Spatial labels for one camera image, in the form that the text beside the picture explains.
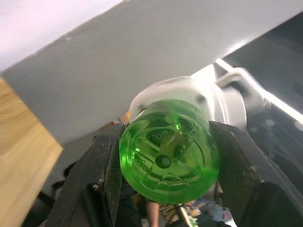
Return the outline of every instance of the person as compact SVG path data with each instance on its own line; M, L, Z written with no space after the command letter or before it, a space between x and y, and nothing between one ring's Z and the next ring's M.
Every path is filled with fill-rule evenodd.
M136 193L123 177L115 227L142 227L140 211L132 199ZM147 198L145 201L149 227L159 227L159 204Z

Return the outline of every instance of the green plastic bottle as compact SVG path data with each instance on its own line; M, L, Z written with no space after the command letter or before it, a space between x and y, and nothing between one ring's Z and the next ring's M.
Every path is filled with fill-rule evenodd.
M178 204L204 195L219 173L208 121L192 104L174 99L144 108L120 139L127 182L144 197Z

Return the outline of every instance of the person's leg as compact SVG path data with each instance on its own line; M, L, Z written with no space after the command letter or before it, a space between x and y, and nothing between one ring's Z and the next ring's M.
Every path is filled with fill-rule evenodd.
M150 227L158 227L159 222L159 204L152 201L146 203L146 213Z

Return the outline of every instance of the black plastic part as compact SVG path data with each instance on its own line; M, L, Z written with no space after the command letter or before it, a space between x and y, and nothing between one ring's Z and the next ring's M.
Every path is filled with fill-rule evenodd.
M219 182L238 227L303 223L303 196L242 130L210 122L221 156Z
M46 227L113 227L119 205L122 173L116 124L96 137L72 167Z

